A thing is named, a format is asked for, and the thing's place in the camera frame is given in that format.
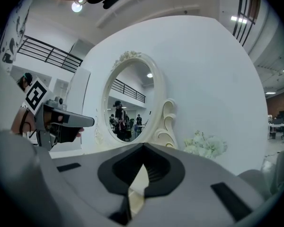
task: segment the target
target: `white table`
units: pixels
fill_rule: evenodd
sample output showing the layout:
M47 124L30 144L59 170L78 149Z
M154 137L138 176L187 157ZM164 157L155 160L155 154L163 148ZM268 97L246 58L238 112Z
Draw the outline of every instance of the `white table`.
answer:
M269 139L269 133L270 133L270 127L272 127L272 128L279 128L279 127L284 127L284 123L282 123L282 124L268 124L268 136L267 136L267 138Z

